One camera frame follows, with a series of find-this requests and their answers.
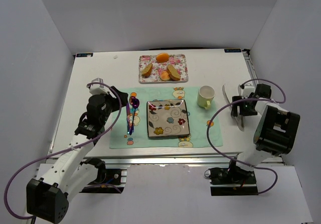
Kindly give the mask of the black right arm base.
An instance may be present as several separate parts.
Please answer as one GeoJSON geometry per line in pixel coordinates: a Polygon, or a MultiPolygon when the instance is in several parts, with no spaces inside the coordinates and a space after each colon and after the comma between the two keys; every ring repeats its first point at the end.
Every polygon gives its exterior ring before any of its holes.
{"type": "Polygon", "coordinates": [[[232,176],[229,168],[211,168],[204,172],[204,177],[210,180],[212,196],[254,196],[258,195],[254,172],[247,175],[232,176]]]}

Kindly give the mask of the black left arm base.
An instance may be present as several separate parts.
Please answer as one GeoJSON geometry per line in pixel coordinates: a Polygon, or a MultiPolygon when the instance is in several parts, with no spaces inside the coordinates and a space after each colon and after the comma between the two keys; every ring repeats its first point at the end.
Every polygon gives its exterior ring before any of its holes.
{"type": "Polygon", "coordinates": [[[90,158],[80,162],[80,167],[85,165],[97,169],[95,180],[86,185],[81,193],[115,193],[121,194],[126,183],[127,172],[120,168],[107,168],[105,161],[98,158],[90,158]]]}

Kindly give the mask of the orange round bun bottom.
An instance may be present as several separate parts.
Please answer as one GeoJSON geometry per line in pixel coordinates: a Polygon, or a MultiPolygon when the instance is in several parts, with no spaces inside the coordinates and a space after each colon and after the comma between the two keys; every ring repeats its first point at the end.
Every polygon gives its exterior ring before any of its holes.
{"type": "Polygon", "coordinates": [[[162,81],[169,81],[171,80],[171,77],[169,75],[169,73],[167,71],[162,71],[160,74],[159,74],[159,77],[162,81]]]}

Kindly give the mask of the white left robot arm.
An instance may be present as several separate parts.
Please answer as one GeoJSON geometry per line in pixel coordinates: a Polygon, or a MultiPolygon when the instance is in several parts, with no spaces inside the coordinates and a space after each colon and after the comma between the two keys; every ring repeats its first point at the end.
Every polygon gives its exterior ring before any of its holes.
{"type": "Polygon", "coordinates": [[[27,212],[51,223],[60,223],[72,199],[91,182],[102,181],[104,161],[84,160],[94,148],[111,113],[120,112],[128,103],[128,94],[103,84],[88,86],[91,97],[81,116],[65,153],[39,179],[31,179],[26,187],[27,212]]]}

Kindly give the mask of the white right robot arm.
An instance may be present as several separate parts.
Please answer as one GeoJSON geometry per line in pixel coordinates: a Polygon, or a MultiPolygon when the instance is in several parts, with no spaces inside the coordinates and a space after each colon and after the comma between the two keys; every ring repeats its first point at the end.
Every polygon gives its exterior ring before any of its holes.
{"type": "Polygon", "coordinates": [[[271,100],[271,87],[258,84],[255,87],[242,84],[238,86],[238,96],[232,101],[243,99],[243,102],[231,106],[231,117],[244,130],[244,117],[261,116],[253,137],[253,145],[237,155],[229,164],[229,175],[238,180],[248,177],[254,167],[267,158],[288,154],[294,145],[300,115],[287,111],[271,100]]]}

